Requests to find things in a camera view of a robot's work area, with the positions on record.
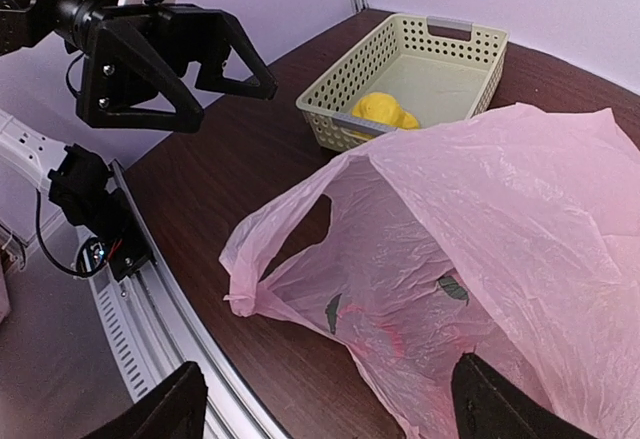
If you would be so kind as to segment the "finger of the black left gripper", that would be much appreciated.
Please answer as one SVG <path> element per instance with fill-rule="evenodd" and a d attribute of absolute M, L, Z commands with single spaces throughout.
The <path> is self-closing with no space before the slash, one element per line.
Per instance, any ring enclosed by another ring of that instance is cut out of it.
<path fill-rule="evenodd" d="M 76 115 L 96 129 L 195 133 L 204 110 L 138 29 L 106 21 L 90 35 Z"/>
<path fill-rule="evenodd" d="M 201 91 L 270 100 L 276 77 L 239 20 L 222 10 L 198 12 L 200 55 L 195 88 Z"/>

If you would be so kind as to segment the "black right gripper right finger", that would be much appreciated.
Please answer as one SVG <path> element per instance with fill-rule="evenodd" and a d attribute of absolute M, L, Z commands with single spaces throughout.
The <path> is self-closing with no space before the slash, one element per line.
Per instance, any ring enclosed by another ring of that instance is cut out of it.
<path fill-rule="evenodd" d="M 460 438 L 573 438 L 590 435 L 538 405 L 491 365 L 465 353 L 451 378 Z"/>

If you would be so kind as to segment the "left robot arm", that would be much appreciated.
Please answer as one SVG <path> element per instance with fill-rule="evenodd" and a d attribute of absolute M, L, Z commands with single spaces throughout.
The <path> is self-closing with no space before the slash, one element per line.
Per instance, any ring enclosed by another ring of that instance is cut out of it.
<path fill-rule="evenodd" d="M 122 280 L 153 258 L 94 129 L 194 133 L 197 91 L 269 99 L 277 83 L 238 19 L 177 0 L 1 0 L 1 166 L 90 238 L 69 274 Z"/>

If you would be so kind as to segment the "yellow pear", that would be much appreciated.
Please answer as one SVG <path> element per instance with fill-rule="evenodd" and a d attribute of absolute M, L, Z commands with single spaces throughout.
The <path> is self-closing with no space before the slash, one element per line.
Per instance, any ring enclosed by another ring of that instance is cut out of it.
<path fill-rule="evenodd" d="M 405 130 L 421 127 L 415 116 L 403 109 L 392 95 L 382 92 L 373 92 L 362 97 L 353 107 L 351 114 Z"/>

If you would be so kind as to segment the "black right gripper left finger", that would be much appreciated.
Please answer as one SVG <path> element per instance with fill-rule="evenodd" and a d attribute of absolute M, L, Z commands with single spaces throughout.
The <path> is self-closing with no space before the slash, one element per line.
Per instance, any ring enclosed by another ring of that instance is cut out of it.
<path fill-rule="evenodd" d="M 207 393 L 199 365 L 187 361 L 126 412 L 84 438 L 202 439 Z"/>

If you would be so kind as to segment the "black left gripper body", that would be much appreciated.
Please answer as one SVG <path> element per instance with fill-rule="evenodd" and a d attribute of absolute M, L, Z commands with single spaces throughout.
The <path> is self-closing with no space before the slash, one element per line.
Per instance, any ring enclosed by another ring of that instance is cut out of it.
<path fill-rule="evenodd" d="M 223 13 L 194 5 L 104 8 L 82 50 L 81 109 L 141 109 L 159 95 L 175 109 L 199 109 L 183 78 L 196 63 L 198 89 L 220 81 L 230 33 Z"/>

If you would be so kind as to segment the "pink plastic bag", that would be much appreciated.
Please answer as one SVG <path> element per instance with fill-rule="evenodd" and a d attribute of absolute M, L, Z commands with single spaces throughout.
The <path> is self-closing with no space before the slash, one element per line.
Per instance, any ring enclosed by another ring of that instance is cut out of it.
<path fill-rule="evenodd" d="M 639 434 L 639 151 L 604 109 L 387 133 L 242 220 L 239 316 L 344 345 L 409 438 L 456 433 L 475 352 L 599 438 Z"/>

